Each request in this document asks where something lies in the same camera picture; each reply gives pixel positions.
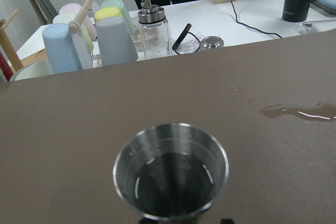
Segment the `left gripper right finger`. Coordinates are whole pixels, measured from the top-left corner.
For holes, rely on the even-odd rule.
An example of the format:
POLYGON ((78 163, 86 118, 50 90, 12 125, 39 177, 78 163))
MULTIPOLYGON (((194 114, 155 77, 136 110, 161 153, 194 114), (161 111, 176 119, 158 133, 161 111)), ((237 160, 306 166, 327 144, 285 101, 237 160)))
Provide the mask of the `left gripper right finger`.
POLYGON ((221 219, 220 224, 234 224, 234 220, 231 218, 221 219))

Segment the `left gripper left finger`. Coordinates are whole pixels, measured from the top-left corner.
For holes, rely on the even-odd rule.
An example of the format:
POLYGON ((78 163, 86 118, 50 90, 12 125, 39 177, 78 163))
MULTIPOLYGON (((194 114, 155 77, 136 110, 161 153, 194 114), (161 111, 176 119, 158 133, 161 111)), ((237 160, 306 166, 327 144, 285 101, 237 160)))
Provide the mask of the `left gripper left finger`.
POLYGON ((142 218, 139 220, 138 224, 157 224, 157 220, 152 220, 148 218, 142 218))

